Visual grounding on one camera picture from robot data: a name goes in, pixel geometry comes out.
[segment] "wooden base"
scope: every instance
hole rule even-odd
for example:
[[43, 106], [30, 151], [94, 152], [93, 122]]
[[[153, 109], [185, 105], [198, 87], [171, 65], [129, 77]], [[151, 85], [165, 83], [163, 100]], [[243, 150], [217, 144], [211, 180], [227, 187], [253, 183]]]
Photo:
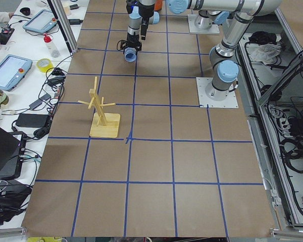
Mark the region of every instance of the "wooden base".
[[103, 126], [100, 123], [100, 117], [96, 112], [93, 117], [90, 136], [102, 138], [116, 138], [118, 136], [120, 114], [118, 113], [105, 113], [108, 124]]

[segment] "white bottle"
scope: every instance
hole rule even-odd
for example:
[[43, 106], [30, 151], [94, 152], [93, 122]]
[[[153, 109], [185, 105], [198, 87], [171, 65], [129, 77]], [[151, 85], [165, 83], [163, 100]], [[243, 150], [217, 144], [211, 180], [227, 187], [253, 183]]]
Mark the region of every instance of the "white bottle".
[[44, 42], [47, 46], [47, 49], [50, 52], [50, 55], [54, 58], [59, 57], [61, 54], [59, 50], [56, 48], [56, 45], [53, 43], [53, 40], [47, 35], [44, 34]]

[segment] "white desk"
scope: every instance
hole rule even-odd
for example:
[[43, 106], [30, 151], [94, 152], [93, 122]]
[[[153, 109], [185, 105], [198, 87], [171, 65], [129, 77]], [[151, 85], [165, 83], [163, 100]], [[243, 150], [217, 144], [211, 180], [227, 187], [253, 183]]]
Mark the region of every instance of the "white desk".
[[[77, 4], [80, 7], [76, 10], [71, 10], [72, 14], [68, 16], [69, 19], [84, 19], [89, 0], [79, 0], [75, 3], [72, 3], [70, 1], [66, 1], [66, 2], [69, 2], [70, 4]], [[22, 15], [19, 10], [23, 7], [29, 7], [31, 9], [31, 15], [28, 17], [34, 16], [42, 9], [47, 9], [47, 8], [38, 7], [35, 1], [33, 0], [23, 0], [21, 4], [18, 6], [18, 8], [16, 9], [15, 14]], [[10, 19], [9, 23], [15, 23], [21, 19], [23, 18], [19, 16], [14, 16]], [[61, 55], [58, 58], [52, 58], [43, 41], [43, 36], [31, 36], [30, 34], [26, 33], [25, 30], [22, 28], [24, 24], [25, 21], [22, 23], [16, 23], [12, 25], [12, 27], [15, 28], [15, 32], [13, 33], [7, 45], [2, 45], [0, 49], [0, 62], [8, 54], [14, 54], [33, 60], [33, 64], [31, 69], [26, 74], [25, 78], [21, 80], [21, 82], [17, 85], [17, 87], [15, 87], [10, 92], [5, 91], [6, 94], [9, 96], [9, 103], [6, 106], [2, 107], [3, 110], [8, 110], [8, 109], [18, 110], [18, 109], [28, 108], [29, 104], [31, 104], [32, 102], [38, 99], [38, 94], [41, 90], [43, 83], [46, 80], [46, 77], [45, 77], [45, 73], [40, 72], [39, 69], [36, 67], [37, 60], [42, 58], [49, 58], [52, 60], [54, 67], [56, 67], [61, 60], [65, 59], [70, 55], [67, 46], [65, 44], [65, 41], [63, 39], [63, 36], [61, 34], [61, 31], [52, 34], [52, 36], [54, 37], [54, 43], [61, 53]], [[79, 36], [81, 26], [82, 25], [71, 26], [73, 34], [76, 39]], [[53, 30], [51, 30], [51, 32], [55, 32], [57, 29], [58, 28], [55, 27]], [[68, 58], [67, 60], [62, 62], [59, 65], [59, 67], [67, 71], [70, 62], [71, 62], [71, 58]], [[45, 90], [49, 92], [52, 96], [53, 93], [49, 86], [46, 86]], [[41, 111], [36, 111], [36, 112], [27, 111], [27, 112], [46, 114], [47, 110], [46, 108], [44, 108]], [[14, 120], [16, 120], [17, 117], [18, 115], [12, 115], [12, 116], [2, 115], [2, 119], [0, 120], [0, 127], [6, 130], [7, 132], [11, 132], [12, 131], [11, 123]], [[18, 130], [23, 131], [27, 135], [32, 137], [33, 132], [36, 129], [18, 128]], [[38, 141], [27, 142], [26, 148], [33, 150], [39, 153], [40, 155], [42, 155], [47, 142], [47, 137], [48, 136], [45, 136], [44, 138]], [[34, 161], [28, 161], [23, 163], [21, 175], [17, 180], [23, 184], [30, 184], [34, 178], [35, 170], [36, 170], [36, 166]], [[24, 219], [24, 216], [25, 213], [21, 213], [18, 216], [14, 216], [10, 222], [5, 222], [3, 225], [1, 225], [0, 229], [20, 227]]]

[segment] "white mounting plate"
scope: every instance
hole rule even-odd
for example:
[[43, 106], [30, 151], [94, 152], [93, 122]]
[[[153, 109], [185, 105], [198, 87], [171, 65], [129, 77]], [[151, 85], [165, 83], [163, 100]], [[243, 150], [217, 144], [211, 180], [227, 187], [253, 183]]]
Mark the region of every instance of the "white mounting plate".
[[215, 101], [209, 98], [206, 94], [206, 86], [213, 78], [210, 77], [197, 77], [197, 92], [198, 92], [198, 102], [200, 107], [219, 107], [219, 108], [238, 108], [238, 102], [236, 94], [234, 92], [229, 92], [226, 99], [223, 101]]
[[210, 29], [199, 29], [195, 26], [194, 22], [197, 18], [196, 14], [187, 15], [188, 18], [188, 27], [191, 34], [210, 34], [210, 35], [219, 35], [220, 30], [217, 24], [213, 24]]

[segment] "red bottle cap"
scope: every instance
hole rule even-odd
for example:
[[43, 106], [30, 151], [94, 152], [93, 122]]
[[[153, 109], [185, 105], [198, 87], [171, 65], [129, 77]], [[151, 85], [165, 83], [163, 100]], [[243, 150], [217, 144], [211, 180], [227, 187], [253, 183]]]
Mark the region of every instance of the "red bottle cap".
[[44, 41], [45, 41], [45, 43], [49, 43], [49, 42], [51, 42], [51, 38], [47, 35], [47, 34], [44, 34]]

